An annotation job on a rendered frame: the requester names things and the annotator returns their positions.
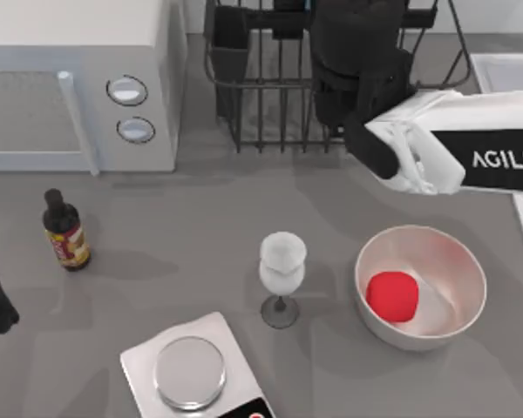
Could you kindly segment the clear wine glass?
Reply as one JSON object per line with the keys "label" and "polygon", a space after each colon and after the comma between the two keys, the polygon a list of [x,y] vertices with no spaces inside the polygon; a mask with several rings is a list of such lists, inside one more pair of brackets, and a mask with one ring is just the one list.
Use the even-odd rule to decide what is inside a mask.
{"label": "clear wine glass", "polygon": [[294,233],[271,233],[261,242],[258,273],[270,292],[261,304],[261,316],[274,329],[291,327],[299,317],[293,293],[303,283],[307,255],[304,241]]}

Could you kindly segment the round microwave knob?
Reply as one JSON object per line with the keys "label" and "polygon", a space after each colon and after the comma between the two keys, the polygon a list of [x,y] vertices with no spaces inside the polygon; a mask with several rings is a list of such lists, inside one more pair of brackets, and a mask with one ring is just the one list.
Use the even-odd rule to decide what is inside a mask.
{"label": "round microwave knob", "polygon": [[106,84],[106,93],[117,105],[130,107],[141,105],[148,96],[146,85],[130,75],[109,80]]}
{"label": "round microwave knob", "polygon": [[122,139],[131,144],[145,144],[151,141],[156,133],[154,125],[140,117],[120,120],[116,130]]}

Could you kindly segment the red ball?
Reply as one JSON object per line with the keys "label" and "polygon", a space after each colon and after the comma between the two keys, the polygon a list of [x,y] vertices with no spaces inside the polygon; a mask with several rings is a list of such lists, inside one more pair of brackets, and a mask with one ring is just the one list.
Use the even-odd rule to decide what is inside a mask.
{"label": "red ball", "polygon": [[413,275],[405,272],[379,272],[370,278],[365,300],[382,320],[408,322],[414,318],[418,308],[418,283]]}

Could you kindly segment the silver kitchen scale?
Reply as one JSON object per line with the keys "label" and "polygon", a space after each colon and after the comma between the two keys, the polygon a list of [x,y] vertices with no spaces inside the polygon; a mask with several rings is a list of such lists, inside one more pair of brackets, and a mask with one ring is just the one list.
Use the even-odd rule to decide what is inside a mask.
{"label": "silver kitchen scale", "polygon": [[220,312],[169,327],[120,364],[139,418],[277,418]]}

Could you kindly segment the dark brown bottle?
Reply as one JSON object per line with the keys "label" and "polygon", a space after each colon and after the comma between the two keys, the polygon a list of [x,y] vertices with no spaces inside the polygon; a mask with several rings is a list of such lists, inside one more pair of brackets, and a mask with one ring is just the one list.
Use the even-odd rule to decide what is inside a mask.
{"label": "dark brown bottle", "polygon": [[76,272],[85,268],[92,259],[79,212],[65,202],[56,188],[44,193],[47,205],[42,215],[45,233],[62,268]]}

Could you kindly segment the white bowl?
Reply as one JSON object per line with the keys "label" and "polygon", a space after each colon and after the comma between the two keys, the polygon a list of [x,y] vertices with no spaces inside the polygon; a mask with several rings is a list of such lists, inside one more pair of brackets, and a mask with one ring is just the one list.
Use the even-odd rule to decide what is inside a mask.
{"label": "white bowl", "polygon": [[[386,322],[365,300],[370,278],[383,271],[413,275],[419,287],[414,318]],[[475,255],[458,239],[429,226],[387,228],[362,247],[353,271],[354,298],[365,326],[404,351],[445,346],[468,330],[487,301],[487,280]]]}

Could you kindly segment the pale microwave oven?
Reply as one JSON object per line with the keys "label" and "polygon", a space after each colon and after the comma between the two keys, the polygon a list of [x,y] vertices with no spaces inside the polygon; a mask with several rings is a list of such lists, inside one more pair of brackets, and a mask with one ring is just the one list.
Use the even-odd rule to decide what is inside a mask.
{"label": "pale microwave oven", "polygon": [[[0,0],[0,172],[90,172],[57,73],[74,76],[100,173],[171,172],[186,83],[183,0]],[[114,103],[109,80],[142,81],[147,99]],[[131,144],[120,120],[145,118]]]}

